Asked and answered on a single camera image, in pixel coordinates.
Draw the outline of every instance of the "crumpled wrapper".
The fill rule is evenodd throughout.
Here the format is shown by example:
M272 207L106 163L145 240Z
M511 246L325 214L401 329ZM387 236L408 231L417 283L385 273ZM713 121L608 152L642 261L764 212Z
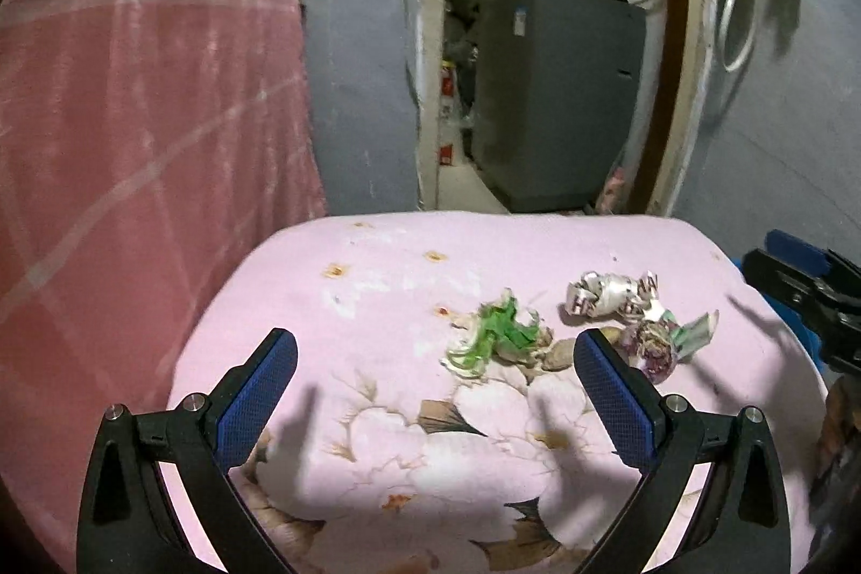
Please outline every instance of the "crumpled wrapper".
M640 279L618 273L584 273L568 285L565 310L588 318L621 316L627 328L614 345L654 385L666 380L681 360L707 346L718 322L714 311L680 325L658 299L658 277L650 271Z
M440 362L464 379L481 378L493 357L533 367L553 340L553 332L541 324L535 309L518 309L509 288L475 313L452 315L451 325L463 333Z
M657 321L666 311L658 299L658 276L650 271L640 279L618 273L590 271L568 284L565 311L572 316L610 316Z

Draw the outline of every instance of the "hanging cord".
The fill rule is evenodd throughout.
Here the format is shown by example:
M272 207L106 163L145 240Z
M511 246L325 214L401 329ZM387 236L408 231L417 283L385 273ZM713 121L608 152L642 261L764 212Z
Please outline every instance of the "hanging cord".
M733 61L728 61L726 59L726 35L729 33L729 24L733 19L735 1L736 0L726 0L724 3L721 25L717 34L717 48L721 57L721 62L723 63L723 68L726 69L727 74L734 74L747 63L748 59L750 59L750 55L753 51L753 44L756 40L756 33L759 29L759 7L762 3L762 0L753 0L751 22L750 27L747 30L745 42L742 45L742 49L739 51L738 56L735 57Z

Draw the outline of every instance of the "pink blanket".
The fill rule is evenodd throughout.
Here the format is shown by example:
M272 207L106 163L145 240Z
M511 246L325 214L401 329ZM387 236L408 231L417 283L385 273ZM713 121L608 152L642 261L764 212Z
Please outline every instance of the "pink blanket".
M162 409L238 262L324 214L300 9L5 0L0 56L0 477L71 571L104 408Z
M209 305L178 360L170 405L210 392L272 327L290 329L298 370L265 449L232 476L300 574L570 574L639 472L613 454L574 368L527 377L492 362L472 380L440 359L463 333L455 314L505 287L558 340L613 325L560 313L567 283L588 270L655 272L680 321L719 310L711 344L658 390L700 411L763 409L798 571L813 534L825 387L759 292L676 220L421 212L278 232ZM648 569L673 555L707 471L696 467ZM195 551L218 564L175 469L166 479Z

